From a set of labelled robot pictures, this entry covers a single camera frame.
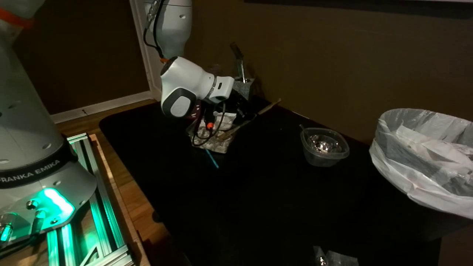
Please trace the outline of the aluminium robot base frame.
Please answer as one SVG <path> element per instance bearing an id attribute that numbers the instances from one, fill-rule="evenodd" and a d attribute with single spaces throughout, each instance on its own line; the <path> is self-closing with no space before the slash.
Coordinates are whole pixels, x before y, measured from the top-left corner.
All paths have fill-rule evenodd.
<path id="1" fill-rule="evenodd" d="M 76 134 L 32 164 L 2 146 L 2 266 L 151 266 L 101 143 Z"/>

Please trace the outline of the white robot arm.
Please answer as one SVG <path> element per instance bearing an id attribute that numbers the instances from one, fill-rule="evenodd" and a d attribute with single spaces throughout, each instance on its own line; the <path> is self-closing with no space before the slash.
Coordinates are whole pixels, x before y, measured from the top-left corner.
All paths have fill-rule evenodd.
<path id="1" fill-rule="evenodd" d="M 160 111 L 187 118 L 202 102 L 221 103 L 234 87 L 184 56 L 193 0 L 86 0 L 63 3 L 63 17 L 44 40 L 26 32 L 47 0 L 0 0 L 0 227 L 14 238 L 49 232 L 73 220 L 98 186 L 79 162 L 45 93 L 60 91 L 73 112 L 94 90 L 147 81 L 140 47 L 156 51 Z"/>

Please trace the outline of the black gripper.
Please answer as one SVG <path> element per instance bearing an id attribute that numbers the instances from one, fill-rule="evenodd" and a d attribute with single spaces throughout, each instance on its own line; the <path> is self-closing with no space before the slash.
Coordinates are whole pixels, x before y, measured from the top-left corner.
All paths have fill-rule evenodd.
<path id="1" fill-rule="evenodd" d="M 246 108 L 248 100 L 240 94 L 233 94 L 221 103 L 200 102 L 196 109 L 196 128 L 218 133 L 225 128 L 227 121 L 243 119 Z"/>

